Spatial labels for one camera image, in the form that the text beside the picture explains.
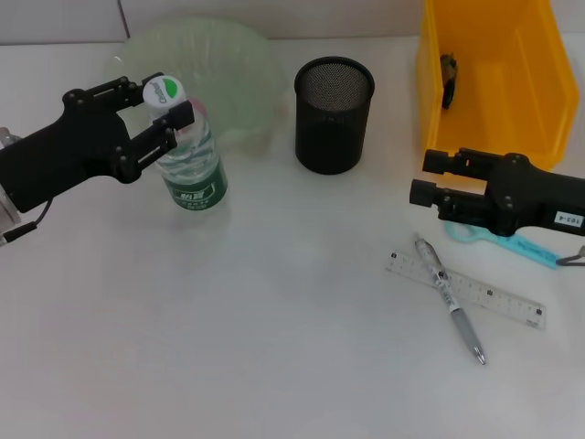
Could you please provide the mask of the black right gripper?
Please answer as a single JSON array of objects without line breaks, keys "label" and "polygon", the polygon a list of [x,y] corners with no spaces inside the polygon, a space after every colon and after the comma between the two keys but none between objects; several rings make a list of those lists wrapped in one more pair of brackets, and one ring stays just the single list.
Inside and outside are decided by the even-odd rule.
[{"label": "black right gripper", "polygon": [[584,234],[584,180],[543,171],[524,155],[461,148],[450,156],[427,150],[422,170],[439,175],[489,176],[484,196],[413,179],[409,203],[426,208],[435,205],[440,220],[487,225],[499,236],[512,236],[524,227]]}]

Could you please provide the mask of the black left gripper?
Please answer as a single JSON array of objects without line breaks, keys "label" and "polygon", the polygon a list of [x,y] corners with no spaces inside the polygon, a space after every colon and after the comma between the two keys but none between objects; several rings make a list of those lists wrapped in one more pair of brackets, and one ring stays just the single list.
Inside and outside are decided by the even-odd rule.
[{"label": "black left gripper", "polygon": [[92,177],[136,181],[149,165],[177,147],[176,132],[195,121],[182,102],[130,139],[118,112],[144,102],[147,81],[122,76],[63,96],[63,114],[53,124],[1,150],[1,186],[25,213]]}]

